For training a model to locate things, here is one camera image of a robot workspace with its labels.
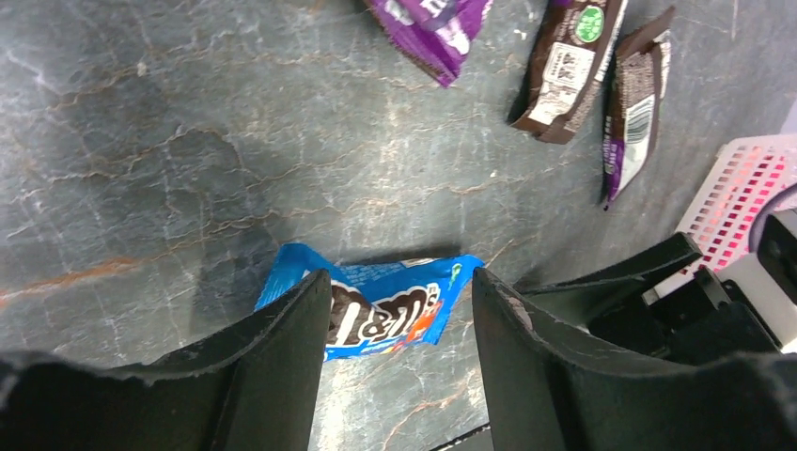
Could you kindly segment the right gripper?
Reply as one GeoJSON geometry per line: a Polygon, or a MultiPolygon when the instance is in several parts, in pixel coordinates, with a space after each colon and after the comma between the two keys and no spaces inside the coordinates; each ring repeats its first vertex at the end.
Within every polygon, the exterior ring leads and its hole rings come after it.
{"type": "Polygon", "coordinates": [[[643,293],[696,262],[695,241],[677,232],[617,264],[569,281],[520,287],[530,303],[627,350],[685,365],[735,352],[779,352],[780,341],[733,281],[700,269],[651,305],[643,293]]]}

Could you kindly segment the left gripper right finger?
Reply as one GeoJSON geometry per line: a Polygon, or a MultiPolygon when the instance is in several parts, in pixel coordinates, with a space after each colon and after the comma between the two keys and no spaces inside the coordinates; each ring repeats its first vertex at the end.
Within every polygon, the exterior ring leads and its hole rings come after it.
{"type": "Polygon", "coordinates": [[[796,359],[698,366],[626,350],[538,308],[485,269],[473,317],[497,450],[792,450],[796,359]]]}

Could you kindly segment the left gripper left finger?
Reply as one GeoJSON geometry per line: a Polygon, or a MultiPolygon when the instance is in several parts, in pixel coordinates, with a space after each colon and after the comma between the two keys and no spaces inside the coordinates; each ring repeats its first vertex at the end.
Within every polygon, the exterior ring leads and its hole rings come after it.
{"type": "Polygon", "coordinates": [[[305,450],[331,280],[148,364],[98,368],[42,351],[1,355],[5,450],[305,450]]]}

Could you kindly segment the blue candy bag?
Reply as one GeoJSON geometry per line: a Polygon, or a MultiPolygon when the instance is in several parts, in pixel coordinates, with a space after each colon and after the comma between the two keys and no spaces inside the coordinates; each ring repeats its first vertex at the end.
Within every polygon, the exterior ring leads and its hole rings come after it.
{"type": "Polygon", "coordinates": [[[437,344],[483,262],[472,255],[335,265],[303,243],[283,245],[255,304],[261,309],[316,270],[331,277],[325,361],[437,344]]]}

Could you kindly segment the brown candy bar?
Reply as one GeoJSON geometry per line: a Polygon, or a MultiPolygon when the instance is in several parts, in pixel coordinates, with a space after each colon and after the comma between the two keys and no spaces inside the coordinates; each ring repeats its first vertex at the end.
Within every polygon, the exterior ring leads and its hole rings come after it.
{"type": "Polygon", "coordinates": [[[626,0],[551,1],[529,58],[527,105],[511,126],[548,144],[579,131],[608,71],[626,0]]]}
{"type": "Polygon", "coordinates": [[[609,209],[655,149],[671,61],[674,6],[626,36],[614,53],[602,141],[604,207],[609,209]]]}

